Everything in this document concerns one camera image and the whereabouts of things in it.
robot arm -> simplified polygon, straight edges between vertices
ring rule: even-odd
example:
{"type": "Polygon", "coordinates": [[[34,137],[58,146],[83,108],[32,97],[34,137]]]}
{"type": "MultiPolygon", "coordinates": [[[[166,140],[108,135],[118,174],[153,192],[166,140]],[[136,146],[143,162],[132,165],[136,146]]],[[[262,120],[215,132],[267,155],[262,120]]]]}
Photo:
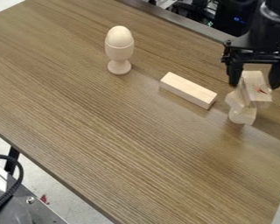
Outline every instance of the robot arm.
{"type": "Polygon", "coordinates": [[[227,65],[229,84],[236,86],[246,63],[272,64],[269,84],[280,87],[280,0],[267,0],[255,14],[249,32],[227,40],[221,59],[227,65]]]}

wooden block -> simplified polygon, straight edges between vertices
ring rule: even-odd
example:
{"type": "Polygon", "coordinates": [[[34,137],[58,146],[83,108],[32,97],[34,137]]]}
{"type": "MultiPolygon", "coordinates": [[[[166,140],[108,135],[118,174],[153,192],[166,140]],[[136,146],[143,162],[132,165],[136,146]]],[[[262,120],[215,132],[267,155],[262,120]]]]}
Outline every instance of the wooden block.
{"type": "Polygon", "coordinates": [[[267,86],[261,71],[244,71],[242,94],[247,105],[267,108],[272,103],[271,89],[267,86]]]}
{"type": "Polygon", "coordinates": [[[209,109],[217,94],[207,88],[186,80],[175,73],[168,73],[160,81],[160,87],[178,95],[203,109],[209,109]]]}
{"type": "Polygon", "coordinates": [[[225,103],[236,112],[241,112],[246,106],[248,106],[242,95],[242,83],[243,80],[240,79],[238,87],[233,92],[227,94],[225,98],[225,103]]]}
{"type": "Polygon", "coordinates": [[[245,108],[240,113],[231,108],[228,116],[233,123],[252,125],[256,120],[256,113],[256,108],[245,108]]]}

floor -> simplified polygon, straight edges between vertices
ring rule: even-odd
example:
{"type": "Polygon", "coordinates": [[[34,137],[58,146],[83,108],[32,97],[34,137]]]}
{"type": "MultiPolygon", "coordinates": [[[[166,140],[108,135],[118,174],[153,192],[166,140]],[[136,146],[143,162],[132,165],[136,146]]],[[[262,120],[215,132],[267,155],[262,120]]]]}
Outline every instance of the floor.
{"type": "MultiPolygon", "coordinates": [[[[10,146],[0,138],[0,154],[7,155],[10,146]]],[[[24,167],[24,186],[39,198],[46,196],[49,207],[69,224],[112,224],[62,184],[42,171],[24,156],[20,156],[24,167]]]]}

cable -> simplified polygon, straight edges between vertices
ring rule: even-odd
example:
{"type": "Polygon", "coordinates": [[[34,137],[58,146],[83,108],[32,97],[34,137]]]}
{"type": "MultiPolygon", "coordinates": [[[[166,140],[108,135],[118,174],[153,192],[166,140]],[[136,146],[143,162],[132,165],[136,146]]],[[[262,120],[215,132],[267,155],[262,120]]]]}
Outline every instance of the cable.
{"type": "Polygon", "coordinates": [[[13,157],[0,155],[0,159],[4,159],[14,163],[19,169],[19,176],[15,184],[0,197],[0,210],[1,210],[7,204],[7,202],[13,197],[14,192],[21,186],[24,179],[24,169],[23,166],[13,157]]]}

wood grain tabletop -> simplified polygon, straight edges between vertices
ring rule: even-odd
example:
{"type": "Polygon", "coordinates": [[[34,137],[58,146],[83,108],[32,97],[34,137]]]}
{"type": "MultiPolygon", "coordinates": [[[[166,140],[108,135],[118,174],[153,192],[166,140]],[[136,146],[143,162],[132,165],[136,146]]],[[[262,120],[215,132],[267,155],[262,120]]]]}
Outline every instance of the wood grain tabletop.
{"type": "Polygon", "coordinates": [[[231,123],[222,50],[117,1],[26,0],[0,13],[0,136],[115,223],[270,224],[280,88],[253,126],[231,123]],[[136,41],[124,76],[107,70],[115,25],[136,41]],[[160,89],[169,71],[219,99],[160,89]]]}

